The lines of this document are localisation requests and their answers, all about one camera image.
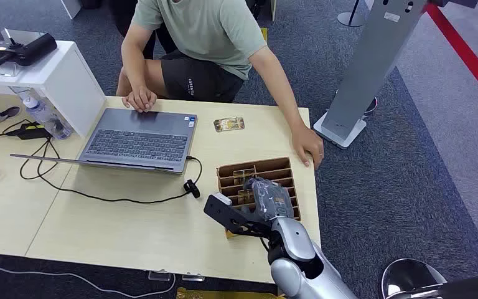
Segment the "person's left hand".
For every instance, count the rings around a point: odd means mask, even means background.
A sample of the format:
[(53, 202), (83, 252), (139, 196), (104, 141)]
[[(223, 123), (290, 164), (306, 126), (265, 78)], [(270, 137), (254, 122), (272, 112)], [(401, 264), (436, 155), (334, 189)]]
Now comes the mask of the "person's left hand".
[(294, 149), (301, 162), (307, 167), (312, 164), (318, 170), (325, 156), (322, 138), (304, 123), (292, 126), (291, 134)]

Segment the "person's right hand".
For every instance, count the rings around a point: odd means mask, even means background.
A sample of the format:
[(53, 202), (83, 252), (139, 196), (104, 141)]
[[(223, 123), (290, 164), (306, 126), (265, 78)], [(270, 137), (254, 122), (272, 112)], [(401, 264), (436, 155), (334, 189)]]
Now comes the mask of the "person's right hand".
[(139, 113), (148, 112), (154, 106), (157, 95), (145, 86), (140, 86), (122, 97), (122, 103), (126, 108), (133, 108)]

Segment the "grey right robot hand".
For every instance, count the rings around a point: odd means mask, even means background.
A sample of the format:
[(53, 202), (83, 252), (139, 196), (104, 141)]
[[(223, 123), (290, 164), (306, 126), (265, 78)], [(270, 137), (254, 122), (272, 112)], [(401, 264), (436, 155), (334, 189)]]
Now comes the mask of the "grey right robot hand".
[(288, 190), (282, 185), (265, 178), (250, 178), (243, 189), (252, 190), (255, 210), (242, 207), (242, 213), (256, 222), (271, 222), (277, 217), (294, 218), (294, 209)]

